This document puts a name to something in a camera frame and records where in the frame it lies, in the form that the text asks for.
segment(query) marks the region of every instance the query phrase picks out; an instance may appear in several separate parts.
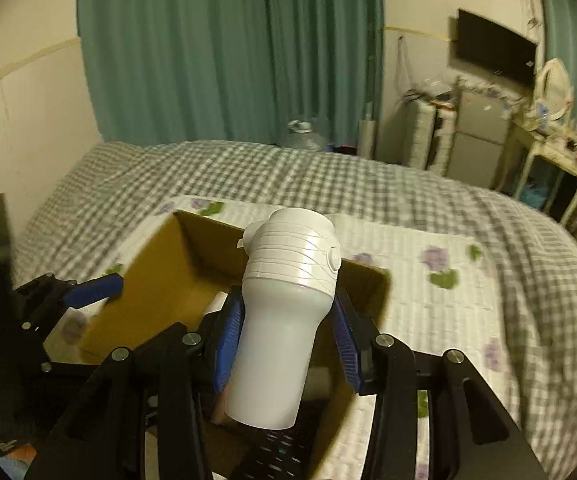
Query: gingham blanket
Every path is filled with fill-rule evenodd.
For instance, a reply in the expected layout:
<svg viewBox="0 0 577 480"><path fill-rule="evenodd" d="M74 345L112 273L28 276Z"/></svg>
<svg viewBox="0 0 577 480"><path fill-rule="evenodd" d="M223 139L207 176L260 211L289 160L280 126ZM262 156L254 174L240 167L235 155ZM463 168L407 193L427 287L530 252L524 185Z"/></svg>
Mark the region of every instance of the gingham blanket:
<svg viewBox="0 0 577 480"><path fill-rule="evenodd" d="M305 207L476 238L497 267L518 387L510 411L552 478L577 464L577 245L559 225L494 192L347 155L244 142L89 152L37 211L15 282L85 280L168 196Z"/></svg>

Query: blue gripper pad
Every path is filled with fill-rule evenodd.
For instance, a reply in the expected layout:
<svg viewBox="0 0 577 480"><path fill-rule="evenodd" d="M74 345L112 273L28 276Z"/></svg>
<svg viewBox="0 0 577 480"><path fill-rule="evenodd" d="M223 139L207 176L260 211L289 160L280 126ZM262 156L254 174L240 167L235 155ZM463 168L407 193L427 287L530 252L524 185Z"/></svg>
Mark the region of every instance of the blue gripper pad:
<svg viewBox="0 0 577 480"><path fill-rule="evenodd" d="M119 274L107 274L95 280L74 285L63 297L66 306L81 308L105 298L116 296L124 288L124 278Z"/></svg>
<svg viewBox="0 0 577 480"><path fill-rule="evenodd" d="M362 386L361 369L359 367L359 351L353 340L350 324L341 300L335 294L332 302L333 321L332 331L337 344L337 352L341 359L341 365L344 368L346 382L350 384L355 393L359 393Z"/></svg>
<svg viewBox="0 0 577 480"><path fill-rule="evenodd" d="M244 323L244 300L241 296L238 296L233 301L233 307L229 309L230 312L228 312L228 317L224 323L222 336L217 344L215 371L213 374L213 388L217 393L224 389L231 377L235 353L237 352L240 334L242 333L242 324Z"/></svg>

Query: white quilted mat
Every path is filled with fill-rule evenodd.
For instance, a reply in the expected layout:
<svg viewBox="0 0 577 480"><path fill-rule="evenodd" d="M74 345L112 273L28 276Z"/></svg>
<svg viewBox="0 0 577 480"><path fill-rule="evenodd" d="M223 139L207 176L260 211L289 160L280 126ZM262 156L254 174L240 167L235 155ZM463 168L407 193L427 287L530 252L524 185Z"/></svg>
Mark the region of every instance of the white quilted mat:
<svg viewBox="0 0 577 480"><path fill-rule="evenodd" d="M280 206L217 201L179 196L162 206L101 264L98 275L124 272L141 248L174 210L193 211L241 228L268 218ZM475 239L432 234L358 220L344 214L329 218L341 244L342 256L391 274L391 291L381 332L410 348L431 354L461 349L508 405L513 380L504 345L503 319L494 265ZM82 309L92 317L104 302ZM61 337L70 311L46 342L53 360L78 362L76 346ZM315 478L350 480L361 477L373 417L374 397L355 397L329 454ZM428 476L428 418L418 419L417 480Z"/></svg>

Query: vanity table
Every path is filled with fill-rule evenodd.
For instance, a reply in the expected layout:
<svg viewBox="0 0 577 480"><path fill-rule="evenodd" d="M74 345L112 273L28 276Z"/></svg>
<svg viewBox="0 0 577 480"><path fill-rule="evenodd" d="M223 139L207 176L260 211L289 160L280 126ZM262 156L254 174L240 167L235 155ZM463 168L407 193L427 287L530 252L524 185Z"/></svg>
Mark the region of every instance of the vanity table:
<svg viewBox="0 0 577 480"><path fill-rule="evenodd" d="M517 189L513 194L515 200L519 200L521 193L526 185L528 175L530 174L530 169L533 165L533 161L536 156L541 156L550 164L557 166L559 168L559 173L555 181L555 185L551 190L551 193L544 206L544 212L548 213L559 189L559 184L561 184L561 179L563 177L563 172L571 174L577 178L577 156L574 155L566 147L562 147L556 144L555 141L550 140L550 137L546 137L536 130L528 130L524 125L517 122L513 122L511 132L507 139L507 144L504 150L503 158L503 169L499 184L497 185L497 191L501 191L506 182L508 171L515 160L517 160L517 150L520 148L526 148L528 154L524 160L524 164L521 170L521 175L517 183ZM566 225L571 217L573 211L577 207L577 191L571 199L566 211L561 216L559 223Z"/></svg>

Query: clear plastic bottle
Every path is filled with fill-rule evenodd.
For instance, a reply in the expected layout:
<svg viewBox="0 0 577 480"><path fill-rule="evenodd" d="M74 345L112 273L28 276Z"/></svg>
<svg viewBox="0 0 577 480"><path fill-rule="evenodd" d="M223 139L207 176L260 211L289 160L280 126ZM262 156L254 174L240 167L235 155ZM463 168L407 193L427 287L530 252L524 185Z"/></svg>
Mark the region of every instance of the clear plastic bottle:
<svg viewBox="0 0 577 480"><path fill-rule="evenodd" d="M288 123L288 132L280 145L283 148L295 148L309 152L324 152L326 150L326 141L313 130L313 125L309 121L300 121L299 119Z"/></svg>

